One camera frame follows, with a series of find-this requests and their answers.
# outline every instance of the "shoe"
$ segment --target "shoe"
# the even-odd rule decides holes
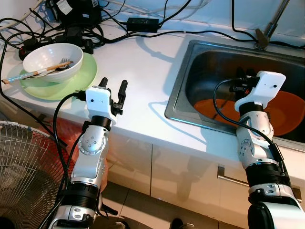
[[[183,222],[181,219],[176,218],[171,223],[171,229],[180,229],[183,226]]]

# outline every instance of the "cabinet handle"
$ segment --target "cabinet handle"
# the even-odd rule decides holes
[[[217,170],[217,178],[222,179],[222,180],[227,180],[230,181],[232,183],[236,183],[242,186],[247,186],[249,187],[249,184],[247,182],[241,181],[241,180],[237,180],[231,177],[226,177],[224,175],[224,167],[218,166],[218,170]]]
[[[244,182],[244,181],[241,181],[241,180],[237,180],[237,179],[225,176],[224,175],[224,167],[221,167],[221,166],[218,166],[218,169],[217,169],[217,178],[222,179],[222,180],[226,180],[226,181],[230,181],[232,183],[236,183],[236,184],[239,184],[239,185],[242,185],[242,186],[249,187],[249,184],[247,182]],[[292,191],[293,191],[297,201],[299,203],[302,203],[301,190],[299,188],[293,187]]]

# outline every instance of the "faucet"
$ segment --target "faucet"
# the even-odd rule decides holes
[[[255,33],[257,36],[257,43],[254,45],[254,48],[260,49],[260,50],[265,50],[267,48],[270,38],[277,27],[277,22],[280,19],[281,15],[283,14],[288,3],[289,3],[289,0],[282,1],[275,16],[273,17],[272,21],[269,22],[264,33],[260,29],[255,30]]]

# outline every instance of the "orange plate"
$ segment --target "orange plate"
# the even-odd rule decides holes
[[[224,99],[217,99],[218,107],[221,107],[224,102]],[[234,125],[217,114],[214,109],[213,99],[198,101],[194,108],[208,118]],[[221,111],[226,117],[238,122],[240,116],[234,109],[233,101],[227,101]],[[268,103],[264,111],[270,114],[274,135],[281,136],[293,131],[300,125],[305,116],[305,101],[292,93],[279,91],[276,98]]]

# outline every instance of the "green plate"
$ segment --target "green plate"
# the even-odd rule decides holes
[[[97,75],[94,57],[84,53],[80,71],[69,81],[63,83],[46,82],[40,78],[20,80],[22,88],[30,95],[45,100],[61,100],[75,90],[85,90]]]

